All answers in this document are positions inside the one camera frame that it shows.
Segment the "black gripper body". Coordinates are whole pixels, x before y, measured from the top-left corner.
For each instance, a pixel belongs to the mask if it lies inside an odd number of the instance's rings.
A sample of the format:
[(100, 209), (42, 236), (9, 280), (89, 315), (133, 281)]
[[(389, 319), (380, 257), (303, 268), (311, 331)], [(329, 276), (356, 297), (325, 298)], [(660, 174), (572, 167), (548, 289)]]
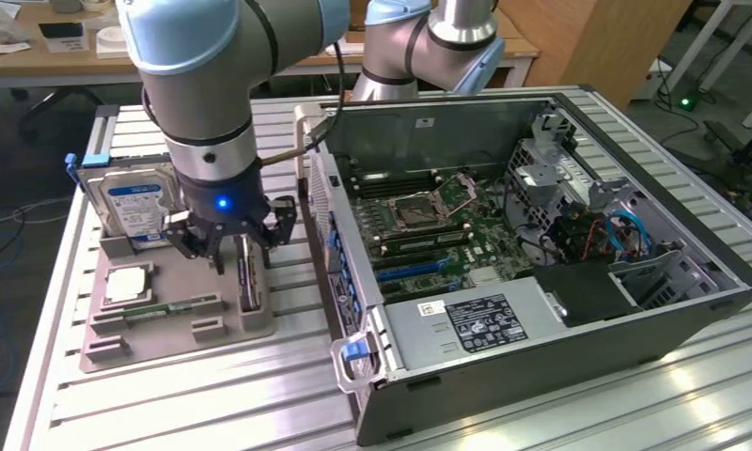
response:
[(264, 228), (269, 204), (259, 168), (247, 168), (235, 177), (216, 181), (180, 175), (180, 188), (189, 209), (203, 220)]

